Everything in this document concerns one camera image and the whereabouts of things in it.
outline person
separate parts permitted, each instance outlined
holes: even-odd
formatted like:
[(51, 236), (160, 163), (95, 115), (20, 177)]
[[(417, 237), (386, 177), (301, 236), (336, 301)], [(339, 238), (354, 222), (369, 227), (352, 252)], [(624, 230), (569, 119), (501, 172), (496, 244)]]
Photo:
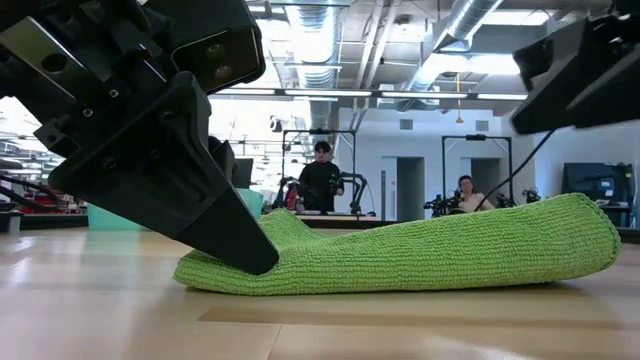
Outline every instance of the person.
[(323, 214), (334, 211), (334, 196), (344, 194), (344, 182), (340, 169), (331, 162), (331, 145), (318, 141), (314, 147), (315, 161), (307, 164), (298, 181), (304, 198), (305, 210), (316, 210)]
[[(462, 197), (462, 202), (459, 204), (460, 208), (467, 212), (474, 212), (478, 204), (480, 204), (480, 201), (484, 198), (484, 195), (475, 191), (473, 188), (473, 179), (469, 175), (460, 176), (458, 179), (458, 188), (460, 188)], [(480, 207), (480, 210), (491, 209), (494, 209), (494, 206), (489, 200), (485, 200), (482, 207)]]

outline woman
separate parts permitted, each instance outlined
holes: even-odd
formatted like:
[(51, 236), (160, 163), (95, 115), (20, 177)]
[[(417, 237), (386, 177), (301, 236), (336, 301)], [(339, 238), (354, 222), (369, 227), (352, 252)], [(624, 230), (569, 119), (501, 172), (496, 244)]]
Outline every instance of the woman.
[[(474, 191), (473, 179), (469, 175), (460, 176), (460, 179), (458, 179), (458, 187), (462, 193), (462, 202), (460, 202), (459, 206), (467, 212), (474, 212), (478, 207), (478, 204), (480, 204), (480, 201), (484, 198), (484, 195)], [(480, 210), (491, 209), (494, 209), (494, 207), (491, 205), (489, 200), (485, 200), (480, 207)]]

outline white wall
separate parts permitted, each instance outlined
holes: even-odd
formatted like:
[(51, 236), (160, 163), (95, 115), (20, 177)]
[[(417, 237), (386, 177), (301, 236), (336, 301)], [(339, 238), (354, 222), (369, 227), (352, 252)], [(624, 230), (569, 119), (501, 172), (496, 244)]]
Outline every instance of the white wall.
[[(442, 193), (442, 136), (475, 134), (475, 120), (489, 120), (490, 132), (487, 135), (502, 133), (501, 118), (493, 117), (491, 111), (463, 111), (463, 124), (456, 123), (457, 112), (445, 115), (437, 111), (410, 111), (398, 113), (393, 110), (370, 110), (365, 117), (356, 142), (356, 172), (362, 174), (371, 187), (375, 210), (380, 215), (381, 206), (381, 166), (383, 156), (422, 157), (425, 159), (425, 194), (432, 200)], [(351, 120), (351, 110), (341, 109), (341, 128), (346, 128)], [(399, 130), (399, 119), (413, 119), (414, 130)], [(505, 153), (493, 142), (469, 142), (460, 140), (454, 144), (448, 140), (446, 167), (447, 190), (457, 187), (460, 171), (465, 164), (470, 168), (469, 158), (503, 158)], [(341, 143), (334, 162), (342, 171), (351, 172), (351, 153)], [(336, 200), (336, 210), (346, 211), (351, 201), (347, 191), (344, 197)], [(361, 202), (363, 212), (373, 211), (371, 196), (366, 191)]]
[[(535, 136), (536, 144), (544, 134)], [(587, 130), (561, 129), (535, 158), (536, 183), (543, 197), (560, 194), (562, 170), (568, 162), (640, 163), (640, 123), (628, 122)]]

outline red object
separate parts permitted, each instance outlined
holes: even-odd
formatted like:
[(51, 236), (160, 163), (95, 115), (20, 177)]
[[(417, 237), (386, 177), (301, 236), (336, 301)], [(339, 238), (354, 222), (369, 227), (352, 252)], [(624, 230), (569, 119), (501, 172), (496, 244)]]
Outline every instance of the red object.
[[(40, 211), (40, 210), (34, 210), (30, 207), (27, 206), (23, 206), (22, 209), (20, 209), (20, 211), (22, 211), (25, 214), (62, 214), (62, 213), (66, 213), (68, 207), (69, 207), (69, 202), (68, 201), (64, 201), (62, 200), (62, 198), (64, 197), (64, 194), (61, 193), (58, 190), (53, 189), (50, 186), (44, 186), (46, 189), (50, 190), (51, 192), (53, 192), (54, 194), (56, 194), (58, 196), (58, 204), (59, 207), (56, 210), (51, 210), (51, 211)], [(32, 201), (38, 205), (43, 205), (43, 206), (54, 206), (55, 202), (49, 198), (49, 196), (47, 196), (44, 193), (41, 192), (33, 192), (31, 189), (25, 188), (25, 194), (24, 194), (24, 198)]]
[(287, 209), (295, 210), (296, 209), (296, 197), (298, 197), (298, 189), (294, 186), (289, 191), (287, 191)]

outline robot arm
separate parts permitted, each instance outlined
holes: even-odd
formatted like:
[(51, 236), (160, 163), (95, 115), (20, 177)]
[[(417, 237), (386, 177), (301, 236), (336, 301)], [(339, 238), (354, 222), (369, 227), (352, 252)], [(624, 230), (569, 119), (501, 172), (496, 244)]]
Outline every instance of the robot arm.
[(514, 53), (529, 96), (513, 114), (520, 134), (640, 118), (640, 2), (576, 21)]
[(350, 204), (351, 214), (357, 215), (362, 212), (362, 208), (360, 207), (360, 201), (362, 200), (362, 194), (364, 194), (364, 190), (367, 188), (369, 184), (367, 179), (360, 174), (354, 173), (340, 173), (341, 182), (343, 183), (352, 183), (355, 186), (355, 193), (353, 194), (353, 201)]
[(51, 185), (243, 271), (277, 263), (231, 185), (231, 147), (208, 137), (207, 94), (265, 69), (243, 0), (1, 6), (0, 96), (66, 158)]

